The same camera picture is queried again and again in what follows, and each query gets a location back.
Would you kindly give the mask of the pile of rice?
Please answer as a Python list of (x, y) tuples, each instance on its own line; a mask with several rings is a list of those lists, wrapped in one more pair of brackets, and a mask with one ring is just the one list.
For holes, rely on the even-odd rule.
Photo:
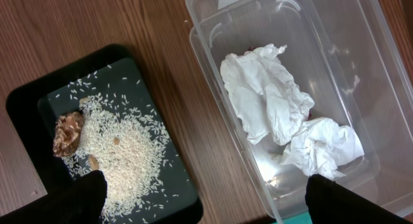
[(129, 214), (158, 189), (162, 152), (170, 136), (153, 140), (151, 126), (142, 124), (140, 115), (129, 113), (120, 119), (103, 104), (102, 95), (80, 100), (78, 110), (72, 111), (81, 113), (85, 121), (79, 147), (61, 159), (72, 165), (75, 158), (86, 158), (86, 170), (78, 178), (94, 170), (104, 174), (108, 188), (99, 219), (109, 223), (108, 218)]

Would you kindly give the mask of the black plastic tray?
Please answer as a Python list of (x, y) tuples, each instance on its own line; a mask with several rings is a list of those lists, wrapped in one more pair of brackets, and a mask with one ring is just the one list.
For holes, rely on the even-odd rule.
[[(122, 45), (108, 45), (55, 72), (13, 90), (6, 110), (47, 192), (72, 184), (86, 170), (86, 158), (72, 165), (52, 153), (55, 123), (76, 111), (82, 98), (102, 95), (104, 108), (123, 119), (133, 113), (150, 125), (153, 140), (168, 135), (139, 66)], [(109, 223), (197, 223), (203, 206), (197, 189), (174, 143), (162, 152), (158, 189), (143, 198), (129, 214), (108, 218)]]

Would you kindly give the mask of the brown food scrap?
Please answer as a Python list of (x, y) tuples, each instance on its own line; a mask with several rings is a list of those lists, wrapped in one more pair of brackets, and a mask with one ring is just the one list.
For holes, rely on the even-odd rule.
[(55, 157), (63, 158), (76, 152), (84, 124), (83, 115), (79, 112), (69, 112), (66, 115), (59, 116), (56, 121), (53, 140)]

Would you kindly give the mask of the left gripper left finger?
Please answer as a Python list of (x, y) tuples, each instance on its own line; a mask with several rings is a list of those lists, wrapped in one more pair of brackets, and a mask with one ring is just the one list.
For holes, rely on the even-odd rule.
[(106, 194), (104, 174), (94, 170), (68, 188), (1, 216), (1, 223), (98, 223)]

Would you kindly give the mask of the white napkin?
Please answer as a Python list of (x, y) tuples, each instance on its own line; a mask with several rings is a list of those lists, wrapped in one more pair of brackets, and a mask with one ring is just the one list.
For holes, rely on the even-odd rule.
[(338, 167), (364, 155), (363, 146), (352, 127), (319, 117), (303, 123), (278, 158), (278, 163), (293, 165), (306, 176), (320, 174), (333, 180), (345, 176)]
[(221, 62), (229, 100), (253, 145), (267, 135), (277, 145), (287, 144), (315, 105), (281, 64), (278, 56), (286, 49), (269, 44), (243, 55), (228, 54)]

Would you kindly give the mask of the clear plastic bin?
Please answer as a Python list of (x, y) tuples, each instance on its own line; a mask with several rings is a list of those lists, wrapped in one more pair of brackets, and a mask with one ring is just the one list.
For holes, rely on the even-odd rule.
[(307, 177), (280, 166), (269, 137), (247, 141), (219, 68), (251, 46), (287, 46), (281, 62), (315, 102), (313, 117), (351, 126), (365, 155), (337, 182), (398, 215), (412, 212), (412, 85), (378, 0), (186, 0), (190, 42), (267, 214), (307, 211)]

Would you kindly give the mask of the teal serving tray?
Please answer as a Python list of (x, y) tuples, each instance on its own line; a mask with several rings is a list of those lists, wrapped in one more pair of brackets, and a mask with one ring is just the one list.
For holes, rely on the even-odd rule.
[(312, 224), (310, 214), (304, 212), (291, 218), (283, 219), (281, 223), (273, 221), (271, 224)]

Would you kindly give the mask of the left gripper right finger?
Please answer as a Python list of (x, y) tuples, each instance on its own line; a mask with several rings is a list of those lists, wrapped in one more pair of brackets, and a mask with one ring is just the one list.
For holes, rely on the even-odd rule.
[(313, 224), (410, 224), (319, 174), (309, 177), (305, 202)]

